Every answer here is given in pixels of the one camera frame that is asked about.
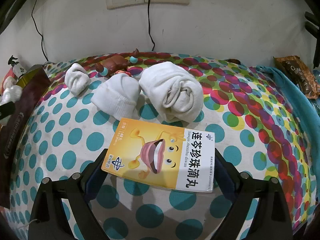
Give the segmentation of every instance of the white sock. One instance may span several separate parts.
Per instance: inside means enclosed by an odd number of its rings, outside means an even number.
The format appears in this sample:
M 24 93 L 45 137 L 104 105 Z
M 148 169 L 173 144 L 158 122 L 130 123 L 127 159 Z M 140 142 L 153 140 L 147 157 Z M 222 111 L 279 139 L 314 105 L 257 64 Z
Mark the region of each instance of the white sock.
M 75 96 L 79 95 L 90 84 L 90 78 L 81 65 L 74 63 L 66 72 L 64 82 Z
M 98 86 L 91 102 L 117 120 L 131 118 L 140 92 L 138 81 L 125 73 L 119 73 Z
M 139 84 L 166 122 L 193 122 L 203 107 L 201 84 L 172 62 L 153 65 L 142 72 Z

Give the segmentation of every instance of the bed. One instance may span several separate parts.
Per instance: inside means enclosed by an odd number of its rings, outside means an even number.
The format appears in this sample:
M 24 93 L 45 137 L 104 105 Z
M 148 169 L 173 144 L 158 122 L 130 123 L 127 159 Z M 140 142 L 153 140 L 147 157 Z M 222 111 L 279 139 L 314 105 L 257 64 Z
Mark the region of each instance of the bed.
M 67 179 L 108 148 L 119 121 L 97 109 L 90 99 L 106 80 L 95 65 L 113 55 L 45 64 L 52 84 L 20 138 L 11 174 L 11 210 L 5 210 L 10 227 L 20 239 L 28 239 L 28 223 L 41 180 Z M 129 58 L 128 53 L 120 55 Z M 310 143 L 275 83 L 255 67 L 186 54 L 144 52 L 129 72 L 139 79 L 143 69 L 163 61 L 189 71 L 204 92 L 204 107 L 192 123 L 169 125 L 215 132 L 216 148 L 238 171 L 257 179 L 279 179 L 293 229 L 311 220 L 316 179 Z M 74 62 L 80 63 L 91 78 L 91 84 L 78 97 L 64 83 L 66 70 Z M 143 92 L 133 118 L 168 124 Z M 254 199 L 238 239 L 246 236 L 257 204 Z M 68 201 L 64 200 L 63 206 L 75 237 L 82 240 Z M 231 203 L 216 183 L 212 193 L 201 194 L 108 176 L 89 206 L 111 239 L 192 240 L 210 239 Z

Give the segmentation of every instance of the metal screw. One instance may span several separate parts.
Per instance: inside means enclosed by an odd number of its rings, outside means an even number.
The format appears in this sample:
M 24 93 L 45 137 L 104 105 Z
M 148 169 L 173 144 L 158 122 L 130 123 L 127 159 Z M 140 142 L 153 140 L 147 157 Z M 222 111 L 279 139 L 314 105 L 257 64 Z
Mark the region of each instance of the metal screw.
M 242 178 L 244 178 L 244 179 L 249 178 L 249 174 L 246 173 L 246 172 L 244 172 L 244 171 L 240 173 L 240 176 L 241 176 Z
M 73 179 L 79 179 L 80 176 L 81 176 L 81 174 L 79 172 L 76 172 L 76 173 L 72 174 L 72 178 Z
M 43 180 L 42 180 L 42 183 L 43 184 L 47 184 L 49 182 L 49 178 L 47 177 L 47 178 L 44 178 Z
M 272 177 L 272 178 L 271 178 L 271 181 L 272 181 L 274 184 L 277 184 L 277 183 L 279 182 L 278 179 L 275 178 L 275 177 Z

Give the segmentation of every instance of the power cord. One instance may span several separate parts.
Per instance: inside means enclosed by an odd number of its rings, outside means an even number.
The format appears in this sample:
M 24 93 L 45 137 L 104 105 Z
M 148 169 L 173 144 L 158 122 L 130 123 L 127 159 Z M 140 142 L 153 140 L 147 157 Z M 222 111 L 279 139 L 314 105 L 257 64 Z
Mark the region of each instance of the power cord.
M 151 26 L 150 26 L 150 1 L 151 0 L 148 0 L 148 23 L 149 23 L 149 31 L 148 32 L 149 32 L 150 39 L 151 39 L 151 41 L 153 43 L 153 47 L 152 47 L 152 51 L 153 51 L 155 49 L 156 44 L 153 41 L 153 38 L 152 38 L 151 33 L 150 33 L 150 31 L 151 31 Z
M 49 60 L 48 60 L 48 57 L 47 57 L 47 55 L 45 54 L 44 49 L 43 49 L 44 37 L 43 37 L 43 35 L 38 31 L 38 27 L 37 27 L 36 21 L 35 21 L 35 19 L 34 19 L 34 17 L 33 17 L 33 11 L 35 10 L 36 3 L 37 3 L 37 0 L 35 1 L 35 5 L 33 6 L 33 9 L 32 9 L 32 12 L 31 12 L 31 17 L 32 17 L 32 19 L 33 19 L 33 22 L 34 22 L 34 24 L 35 24 L 35 27 L 36 27 L 37 32 L 38 32 L 39 35 L 41 36 L 41 49 L 42 49 L 42 53 L 43 53 L 45 59 L 46 59 L 47 61 L 49 61 Z

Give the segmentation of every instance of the white wall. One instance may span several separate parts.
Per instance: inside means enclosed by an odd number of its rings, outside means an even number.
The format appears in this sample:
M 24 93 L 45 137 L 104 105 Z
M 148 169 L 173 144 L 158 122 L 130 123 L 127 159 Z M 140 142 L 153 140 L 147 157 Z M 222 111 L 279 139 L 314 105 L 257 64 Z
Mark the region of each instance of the white wall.
M 23 65 L 44 63 L 28 0 L 0 36 L 0 78 L 14 54 Z M 312 66 L 315 39 L 304 29 L 303 0 L 191 0 L 151 4 L 156 51 L 237 58 L 272 65 L 272 56 L 299 55 Z M 34 13 L 50 61 L 138 48 L 151 50 L 147 5 L 106 9 L 105 0 L 38 0 Z

